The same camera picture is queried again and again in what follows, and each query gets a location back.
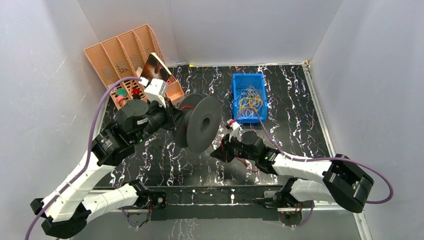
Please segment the grey perforated cable spool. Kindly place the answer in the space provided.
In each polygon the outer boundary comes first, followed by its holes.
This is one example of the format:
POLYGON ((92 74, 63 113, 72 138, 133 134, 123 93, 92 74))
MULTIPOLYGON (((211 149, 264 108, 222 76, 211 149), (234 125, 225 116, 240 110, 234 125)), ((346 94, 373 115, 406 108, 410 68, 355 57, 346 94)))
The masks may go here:
POLYGON ((221 102, 213 96, 191 93, 178 105, 182 118, 172 131, 175 144, 200 154, 212 144, 221 124, 221 102))

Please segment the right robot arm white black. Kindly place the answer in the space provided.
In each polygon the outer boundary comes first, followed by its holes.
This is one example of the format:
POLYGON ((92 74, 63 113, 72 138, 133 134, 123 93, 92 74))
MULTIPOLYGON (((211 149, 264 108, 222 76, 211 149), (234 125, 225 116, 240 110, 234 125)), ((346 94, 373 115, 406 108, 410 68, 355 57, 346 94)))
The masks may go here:
POLYGON ((254 131, 238 139, 226 134, 211 157, 229 163, 235 158, 253 161, 263 173, 289 176, 274 201, 295 207, 306 201, 337 203, 347 211, 361 213, 374 185, 374 180, 349 160, 295 161, 277 149, 264 144, 254 131))

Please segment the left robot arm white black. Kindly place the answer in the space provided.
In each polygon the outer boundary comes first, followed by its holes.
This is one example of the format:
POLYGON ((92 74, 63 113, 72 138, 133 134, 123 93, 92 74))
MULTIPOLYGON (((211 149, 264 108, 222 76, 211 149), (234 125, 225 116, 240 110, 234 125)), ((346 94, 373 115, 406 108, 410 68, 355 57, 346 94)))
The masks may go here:
POLYGON ((49 196, 36 198, 30 206, 47 236, 67 239, 78 234, 91 220, 115 209, 135 206, 163 209, 166 193, 150 190, 140 180, 132 180, 106 193, 89 196, 93 187, 126 157, 135 146, 160 129, 174 130, 184 113, 170 100, 128 101, 97 136, 89 138, 86 154, 78 166, 49 196))

